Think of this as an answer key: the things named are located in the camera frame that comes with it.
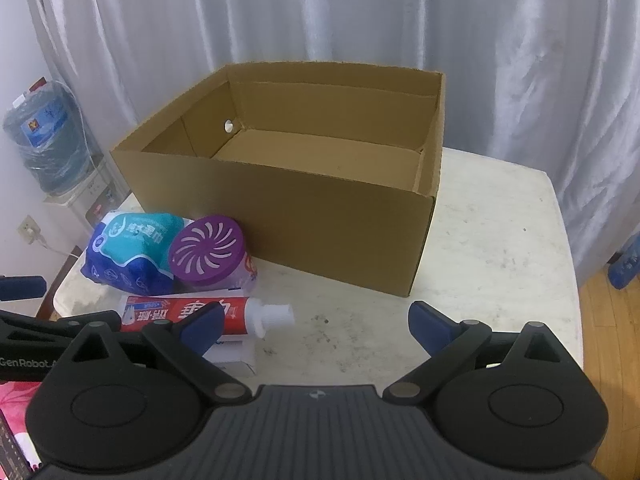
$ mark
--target plastic bag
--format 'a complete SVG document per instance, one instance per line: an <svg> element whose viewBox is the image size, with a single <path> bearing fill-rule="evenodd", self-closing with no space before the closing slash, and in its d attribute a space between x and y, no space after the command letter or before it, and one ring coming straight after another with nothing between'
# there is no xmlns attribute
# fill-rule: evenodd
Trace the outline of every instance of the plastic bag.
<svg viewBox="0 0 640 480"><path fill-rule="evenodd" d="M171 294L169 246L190 223L169 213L107 213L89 241L82 275L141 296Z"/></svg>

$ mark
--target electrical outlet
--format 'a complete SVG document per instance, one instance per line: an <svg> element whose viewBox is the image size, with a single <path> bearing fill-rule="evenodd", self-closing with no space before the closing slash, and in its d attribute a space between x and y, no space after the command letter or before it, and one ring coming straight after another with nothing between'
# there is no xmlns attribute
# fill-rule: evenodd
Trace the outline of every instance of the electrical outlet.
<svg viewBox="0 0 640 480"><path fill-rule="evenodd" d="M31 245L40 235L40 226L33 218L31 218L30 215L27 215L22 223L18 226L17 231L22 239L29 245Z"/></svg>

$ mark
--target red label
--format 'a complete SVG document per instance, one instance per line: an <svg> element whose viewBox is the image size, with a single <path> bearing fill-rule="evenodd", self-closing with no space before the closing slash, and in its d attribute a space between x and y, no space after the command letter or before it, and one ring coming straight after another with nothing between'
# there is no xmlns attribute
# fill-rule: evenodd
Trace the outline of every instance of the red label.
<svg viewBox="0 0 640 480"><path fill-rule="evenodd" d="M246 334L244 308L248 298L145 298L129 296L122 314L122 332L136 332L156 319L177 323L212 301L225 308L225 335Z"/></svg>

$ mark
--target blue water bottle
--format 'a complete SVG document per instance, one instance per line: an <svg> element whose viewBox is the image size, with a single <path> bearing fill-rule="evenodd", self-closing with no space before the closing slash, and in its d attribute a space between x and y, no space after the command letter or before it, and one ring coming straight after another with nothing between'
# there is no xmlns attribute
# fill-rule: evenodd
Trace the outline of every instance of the blue water bottle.
<svg viewBox="0 0 640 480"><path fill-rule="evenodd" d="M64 194L93 171L92 140L85 141L80 110L57 81L16 99L2 128L47 194Z"/></svg>
<svg viewBox="0 0 640 480"><path fill-rule="evenodd" d="M625 288L640 272L640 234L614 263L609 266L609 281L615 288Z"/></svg>

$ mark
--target toothpaste tube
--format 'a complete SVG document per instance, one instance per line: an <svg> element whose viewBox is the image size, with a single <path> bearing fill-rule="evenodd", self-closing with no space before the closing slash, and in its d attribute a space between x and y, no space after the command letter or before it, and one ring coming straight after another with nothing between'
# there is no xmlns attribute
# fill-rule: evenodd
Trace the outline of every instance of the toothpaste tube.
<svg viewBox="0 0 640 480"><path fill-rule="evenodd" d="M225 309L225 327L220 341L263 338L267 330L294 324L290 305L263 304L244 296L242 290L174 294L156 298L128 296L120 305L123 332L135 332L156 319L178 322L212 301Z"/></svg>

